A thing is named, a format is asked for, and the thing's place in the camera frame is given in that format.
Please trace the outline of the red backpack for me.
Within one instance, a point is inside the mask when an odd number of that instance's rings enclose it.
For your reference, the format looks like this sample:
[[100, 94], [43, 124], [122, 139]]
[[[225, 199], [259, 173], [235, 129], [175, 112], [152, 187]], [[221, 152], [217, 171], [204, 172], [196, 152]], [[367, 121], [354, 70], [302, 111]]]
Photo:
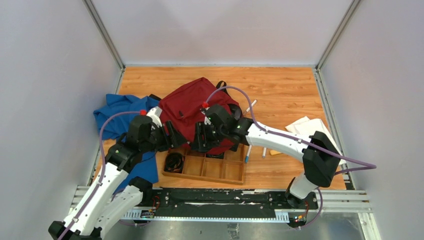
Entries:
[[[205, 120], [205, 115], [201, 112], [203, 103], [215, 90], [217, 87], [205, 77], [180, 86], [159, 101], [158, 107], [162, 110], [160, 120], [163, 123], [171, 121], [186, 140], [193, 142], [195, 124]], [[215, 93], [208, 104], [209, 106], [218, 104], [229, 113], [232, 113], [233, 109], [241, 110], [240, 104], [222, 90]], [[219, 155], [226, 151], [236, 152], [237, 149], [238, 146], [234, 146], [230, 140], [224, 139], [219, 146], [212, 148], [207, 154]]]

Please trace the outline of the white marker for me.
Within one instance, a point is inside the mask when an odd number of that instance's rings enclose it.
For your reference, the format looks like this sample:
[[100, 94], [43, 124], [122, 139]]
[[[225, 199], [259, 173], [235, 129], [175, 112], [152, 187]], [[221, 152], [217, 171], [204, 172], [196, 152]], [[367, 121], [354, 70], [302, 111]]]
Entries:
[[247, 115], [250, 111], [251, 111], [251, 109], [253, 108], [253, 106], [255, 105], [257, 103], [257, 100], [255, 99], [252, 103], [251, 103], [251, 105], [243, 112], [243, 115], [245, 116], [245, 115]]

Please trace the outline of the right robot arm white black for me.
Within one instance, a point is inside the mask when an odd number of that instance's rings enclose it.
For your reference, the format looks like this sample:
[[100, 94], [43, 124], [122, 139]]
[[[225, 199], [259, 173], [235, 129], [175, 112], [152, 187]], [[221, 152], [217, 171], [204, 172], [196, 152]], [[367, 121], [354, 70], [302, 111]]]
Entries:
[[290, 208], [298, 209], [310, 192], [331, 185], [341, 157], [325, 133], [315, 131], [307, 136], [286, 132], [249, 117], [235, 117], [217, 104], [202, 113], [204, 120], [194, 125], [192, 150], [206, 153], [229, 140], [235, 146], [276, 150], [303, 164], [303, 173], [293, 178], [285, 191], [285, 201]]

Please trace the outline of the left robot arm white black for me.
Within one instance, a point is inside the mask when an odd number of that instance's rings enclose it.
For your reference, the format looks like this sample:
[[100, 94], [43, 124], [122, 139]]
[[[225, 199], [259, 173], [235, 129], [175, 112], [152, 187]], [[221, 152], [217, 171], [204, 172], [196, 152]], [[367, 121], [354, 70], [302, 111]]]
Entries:
[[135, 116], [108, 153], [101, 153], [102, 167], [74, 210], [62, 221], [53, 221], [48, 232], [54, 240], [102, 240], [107, 232], [136, 205], [149, 206], [153, 185], [136, 176], [115, 200], [118, 186], [148, 152], [164, 152], [187, 143], [171, 121], [162, 123], [151, 113]]

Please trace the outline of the wooden compartment tray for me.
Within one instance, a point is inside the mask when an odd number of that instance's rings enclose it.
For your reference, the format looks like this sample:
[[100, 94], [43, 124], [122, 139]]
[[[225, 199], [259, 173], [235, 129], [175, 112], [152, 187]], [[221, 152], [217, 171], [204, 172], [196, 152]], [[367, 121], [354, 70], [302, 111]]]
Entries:
[[167, 177], [243, 185], [245, 182], [245, 147], [226, 151], [224, 159], [207, 158], [205, 153], [183, 147], [170, 149], [161, 173]]

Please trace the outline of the blue capped marker left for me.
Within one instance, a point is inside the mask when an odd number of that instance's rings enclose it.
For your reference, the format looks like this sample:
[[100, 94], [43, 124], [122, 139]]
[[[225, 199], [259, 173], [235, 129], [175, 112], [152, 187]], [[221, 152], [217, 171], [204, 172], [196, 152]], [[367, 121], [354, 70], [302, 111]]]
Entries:
[[245, 154], [245, 157], [244, 157], [244, 163], [245, 164], [247, 164], [249, 162], [252, 148], [253, 148], [252, 145], [249, 145], [248, 148], [247, 148], [247, 151], [246, 151], [246, 154]]

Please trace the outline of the blue capped marker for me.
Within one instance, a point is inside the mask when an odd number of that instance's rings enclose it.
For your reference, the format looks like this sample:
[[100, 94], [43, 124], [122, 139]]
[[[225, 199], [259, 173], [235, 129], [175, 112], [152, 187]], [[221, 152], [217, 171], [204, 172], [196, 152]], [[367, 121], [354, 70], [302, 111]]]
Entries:
[[249, 145], [248, 148], [247, 148], [247, 151], [246, 151], [246, 154], [245, 154], [245, 157], [244, 157], [244, 163], [245, 164], [247, 164], [249, 162], [252, 148], [253, 148], [252, 145]]
[[264, 147], [263, 150], [262, 150], [262, 158], [263, 159], [266, 158], [266, 155], [267, 155], [267, 148]]

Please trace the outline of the blue capped marker right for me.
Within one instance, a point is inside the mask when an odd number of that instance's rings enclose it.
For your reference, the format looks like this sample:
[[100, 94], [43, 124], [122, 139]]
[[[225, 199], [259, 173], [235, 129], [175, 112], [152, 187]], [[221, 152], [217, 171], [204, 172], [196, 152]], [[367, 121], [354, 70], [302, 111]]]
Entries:
[[262, 150], [262, 158], [263, 159], [266, 158], [266, 155], [267, 155], [267, 148], [264, 147], [263, 150]]

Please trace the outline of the white paper towel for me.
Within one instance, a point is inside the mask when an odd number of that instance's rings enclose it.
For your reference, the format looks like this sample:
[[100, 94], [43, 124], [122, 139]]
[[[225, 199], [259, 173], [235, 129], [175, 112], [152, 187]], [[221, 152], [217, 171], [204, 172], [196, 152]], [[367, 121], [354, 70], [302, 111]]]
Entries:
[[330, 131], [324, 124], [323, 120], [320, 118], [310, 119], [307, 116], [304, 116], [287, 125], [285, 129], [290, 133], [300, 135], [313, 135], [316, 131], [322, 132], [326, 134], [330, 142], [334, 145], [335, 149], [337, 150], [337, 153], [341, 154], [340, 149], [337, 146]]

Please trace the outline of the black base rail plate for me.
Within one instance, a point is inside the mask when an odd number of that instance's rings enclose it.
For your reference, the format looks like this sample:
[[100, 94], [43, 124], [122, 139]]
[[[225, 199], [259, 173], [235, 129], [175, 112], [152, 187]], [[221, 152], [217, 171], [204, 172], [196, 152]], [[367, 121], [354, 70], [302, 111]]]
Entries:
[[314, 192], [304, 200], [287, 199], [283, 190], [157, 188], [151, 199], [130, 211], [129, 218], [277, 220], [285, 222], [284, 212], [305, 214], [318, 210]]

